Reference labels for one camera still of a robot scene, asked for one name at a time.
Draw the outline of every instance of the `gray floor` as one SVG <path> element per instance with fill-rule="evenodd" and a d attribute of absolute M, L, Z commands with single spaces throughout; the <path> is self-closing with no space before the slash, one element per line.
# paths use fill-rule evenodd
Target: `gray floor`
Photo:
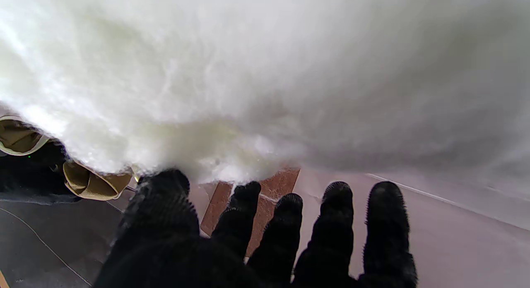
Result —
<path fill-rule="evenodd" d="M 106 202 L 0 202 L 0 270 L 11 288 L 90 287 L 120 218 Z"/>

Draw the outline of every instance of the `fur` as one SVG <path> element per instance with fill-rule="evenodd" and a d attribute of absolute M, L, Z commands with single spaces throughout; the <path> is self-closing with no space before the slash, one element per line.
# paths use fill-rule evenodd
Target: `fur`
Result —
<path fill-rule="evenodd" d="M 526 175 L 530 0 L 0 0 L 0 100 L 100 171 Z"/>

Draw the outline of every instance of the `beige strap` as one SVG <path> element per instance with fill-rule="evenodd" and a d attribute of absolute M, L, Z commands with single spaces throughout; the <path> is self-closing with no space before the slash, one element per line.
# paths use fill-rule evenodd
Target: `beige strap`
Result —
<path fill-rule="evenodd" d="M 12 156 L 26 156 L 36 152 L 49 140 L 28 127 L 17 116 L 0 117 L 0 150 Z"/>
<path fill-rule="evenodd" d="M 75 195 L 99 201 L 118 197 L 131 180 L 131 173 L 105 175 L 78 162 L 63 164 L 65 185 Z"/>
<path fill-rule="evenodd" d="M 2 271 L 0 271 L 0 288 L 9 288 L 9 285 L 7 284 L 7 281 L 5 280 Z"/>

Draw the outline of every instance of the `black glove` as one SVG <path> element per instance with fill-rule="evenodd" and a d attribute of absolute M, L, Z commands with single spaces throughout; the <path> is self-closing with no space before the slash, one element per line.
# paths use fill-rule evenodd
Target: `black glove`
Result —
<path fill-rule="evenodd" d="M 302 200 L 278 201 L 260 246 L 244 265 L 261 187 L 235 188 L 211 239 L 199 236 L 188 201 L 189 183 L 179 171 L 140 181 L 95 288 L 366 287 L 414 288 L 409 223 L 399 188 L 376 184 L 370 194 L 365 273 L 348 275 L 353 249 L 352 192 L 344 182 L 326 189 L 307 249 L 292 268 L 299 246 Z"/>

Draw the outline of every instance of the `white line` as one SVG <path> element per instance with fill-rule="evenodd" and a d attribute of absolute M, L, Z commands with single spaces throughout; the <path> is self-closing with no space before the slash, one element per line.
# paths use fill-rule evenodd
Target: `white line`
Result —
<path fill-rule="evenodd" d="M 271 197 L 269 197 L 269 196 L 267 196 L 267 195 L 263 195 L 263 194 L 261 194 L 261 193 L 260 193 L 260 197 L 263 198 L 263 199 L 265 199 L 265 200 L 271 201 L 271 202 L 273 202 L 273 203 L 278 203 L 278 200 L 279 200 L 279 199 L 271 198 Z"/>
<path fill-rule="evenodd" d="M 70 265 L 66 264 L 66 262 L 64 260 L 61 259 L 61 257 L 59 257 L 58 254 L 56 254 L 42 239 L 41 237 L 36 233 L 36 231 L 31 227 L 29 226 L 23 219 L 19 218 L 17 215 L 15 215 L 14 213 L 6 210 L 6 209 L 2 209 L 0 207 L 0 210 L 6 212 L 7 214 L 10 214 L 12 215 L 13 217 L 17 218 L 18 220 L 20 220 L 21 222 L 24 223 L 24 225 L 28 226 L 29 229 L 32 230 L 32 232 L 35 234 L 35 236 L 39 239 L 39 241 L 45 246 L 48 248 L 48 250 L 50 250 L 50 252 L 52 252 L 52 254 L 55 255 L 55 257 L 57 257 L 57 259 L 59 259 L 66 267 L 68 267 L 68 269 L 70 269 L 73 273 L 75 273 L 81 280 L 85 281 L 85 283 L 87 283 L 90 287 L 92 287 L 92 285 L 89 283 L 89 281 L 85 280 L 85 278 L 81 277 L 81 275 L 79 275 L 76 271 L 74 271 L 74 269 L 72 269 L 72 267 L 70 267 Z"/>
<path fill-rule="evenodd" d="M 123 213 L 123 211 L 121 211 L 121 209 L 118 209 L 116 206 L 114 206 L 114 204 L 108 202 L 108 201 L 105 201 L 108 205 L 110 205 L 111 207 L 114 207 L 117 211 Z"/>
<path fill-rule="evenodd" d="M 390 179 L 387 179 L 387 178 L 384 178 L 384 177 L 381 177 L 381 176 L 378 176 L 378 175 L 375 175 L 375 174 L 371 174 L 371 173 L 367 173 L 367 175 L 373 177 L 373 178 L 377 178 L 379 180 L 382 180 L 382 181 L 392 181 L 394 184 L 400 186 L 400 187 L 403 187 L 405 189 L 408 189 L 408 190 L 411 190 L 413 192 L 417 192 L 418 194 L 421 194 L 421 195 L 424 195 L 424 196 L 428 196 L 428 197 L 431 197 L 431 198 L 434 198 L 438 201 L 442 201 L 442 202 L 445 202 L 445 203 L 449 203 L 451 205 L 454 205 L 454 206 L 457 206 L 457 207 L 460 207 L 460 208 L 463 208 L 461 205 L 459 205 L 458 203 L 456 202 L 453 202 L 451 200 L 448 200 L 448 199 L 445 199 L 445 198 L 442 198 L 440 196 L 436 196 L 436 195 L 433 195 L 433 194 L 430 194 L 429 192 L 425 192 L 425 191 L 422 191 L 422 190 L 418 190 L 418 189 L 415 189 L 411 186 L 407 186 L 407 185 L 404 185 L 404 184 L 400 184 L 399 182 L 397 181 L 393 181 L 393 180 L 390 180 Z"/>

